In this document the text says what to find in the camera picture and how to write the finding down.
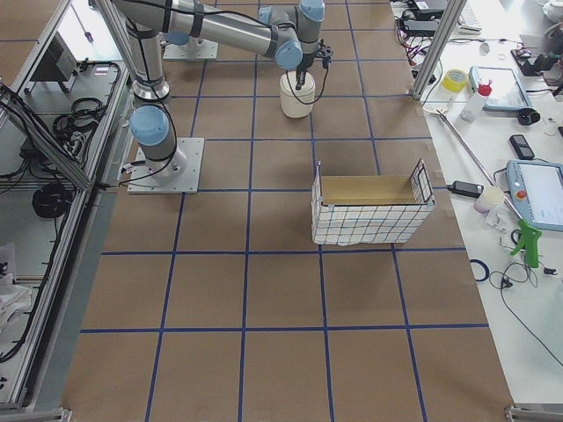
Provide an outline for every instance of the white table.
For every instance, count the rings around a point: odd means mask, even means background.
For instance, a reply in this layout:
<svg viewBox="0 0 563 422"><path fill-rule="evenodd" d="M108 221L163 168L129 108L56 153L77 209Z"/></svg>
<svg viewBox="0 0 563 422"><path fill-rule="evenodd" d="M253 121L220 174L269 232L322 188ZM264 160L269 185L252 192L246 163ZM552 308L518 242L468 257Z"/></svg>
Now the white table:
<svg viewBox="0 0 563 422"><path fill-rule="evenodd" d="M472 8L484 27L480 37L519 40L498 2L473 0ZM502 27L500 23L507 24L507 27ZM488 43L491 51L487 55L482 54L479 42L449 44L441 59L444 73L454 68L468 71L472 65L517 69L509 53L511 48L515 48L514 43L494 40ZM526 89L545 88L541 77L519 75ZM526 136L536 157L563 163L563 137L557 131L557 126L563 126L563 103L556 102L549 92L530 94L534 108L542 115L542 120L530 127L520 126L515 117L499 117L487 112L471 124L464 122L458 116L471 94L466 88L449 103L451 94L436 87L425 107L450 107L450 121L489 172L505 167L510 159L517 159L508 143L508 138L514 134ZM486 185L485 177L450 130L428 113L427 121L446 181L451 183L459 179ZM456 195L451 195L451 200L469 257L483 260L491 270L503 271L512 258L509 249L500 245L500 239L504 238L505 244L510 245L509 241L506 242L508 236L485 224L485 217L474 211L473 200ZM505 216L509 233L517 228L516 219L508 211ZM563 360L563 232L544 231L538 245L542 255L540 260L546 266L557 268L559 275L543 275L540 267L536 270L537 288L529 283L515 284L505 289L503 294L514 312ZM474 266L473 271L476 278L482 277L479 266ZM515 403L562 404L563 367L508 312L499 290L488 282L481 282L479 293Z"/></svg>

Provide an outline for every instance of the yellow tape roll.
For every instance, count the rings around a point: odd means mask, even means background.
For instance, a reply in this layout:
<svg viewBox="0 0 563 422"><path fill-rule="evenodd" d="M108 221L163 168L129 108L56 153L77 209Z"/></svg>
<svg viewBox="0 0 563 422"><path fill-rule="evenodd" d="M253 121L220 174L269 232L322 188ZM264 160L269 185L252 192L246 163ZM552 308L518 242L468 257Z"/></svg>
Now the yellow tape roll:
<svg viewBox="0 0 563 422"><path fill-rule="evenodd" d="M446 76L443 77L442 86L451 92L460 92L467 82L469 78L467 74L459 69L452 69L448 70Z"/></svg>

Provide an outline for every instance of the blue-framed device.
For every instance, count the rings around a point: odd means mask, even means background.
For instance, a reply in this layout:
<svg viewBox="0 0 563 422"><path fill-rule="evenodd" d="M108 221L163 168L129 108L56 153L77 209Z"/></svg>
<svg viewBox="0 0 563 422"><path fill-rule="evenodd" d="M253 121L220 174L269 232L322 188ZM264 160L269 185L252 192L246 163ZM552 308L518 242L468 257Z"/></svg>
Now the blue-framed device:
<svg viewBox="0 0 563 422"><path fill-rule="evenodd" d="M563 164L511 160L510 199L536 229L563 231Z"/></svg>
<svg viewBox="0 0 563 422"><path fill-rule="evenodd" d="M473 91L479 87L479 81L489 81L493 91L485 103L485 110L490 112L517 112L523 108L532 108L526 89L513 69L485 68L472 66L469 79Z"/></svg>

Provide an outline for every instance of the white bottle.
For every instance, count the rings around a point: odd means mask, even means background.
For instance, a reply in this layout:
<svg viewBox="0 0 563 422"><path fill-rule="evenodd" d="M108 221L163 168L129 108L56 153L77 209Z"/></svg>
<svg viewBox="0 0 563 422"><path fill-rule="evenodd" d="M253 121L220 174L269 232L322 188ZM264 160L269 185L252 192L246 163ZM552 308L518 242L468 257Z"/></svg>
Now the white bottle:
<svg viewBox="0 0 563 422"><path fill-rule="evenodd" d="M471 97L464 109L461 111L461 118L466 121L474 121L485 106L485 103L492 91L491 81L489 81L487 85L479 84L477 92L473 94L473 97Z"/></svg>

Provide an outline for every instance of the storage box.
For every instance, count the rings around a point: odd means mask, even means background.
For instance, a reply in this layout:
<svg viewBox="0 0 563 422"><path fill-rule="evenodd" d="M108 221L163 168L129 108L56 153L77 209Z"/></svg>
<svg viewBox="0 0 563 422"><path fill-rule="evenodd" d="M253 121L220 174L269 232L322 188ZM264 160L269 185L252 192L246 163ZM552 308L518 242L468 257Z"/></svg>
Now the storage box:
<svg viewBox="0 0 563 422"><path fill-rule="evenodd" d="M410 176L321 176L312 188L315 244L404 243L435 206L420 160Z"/></svg>

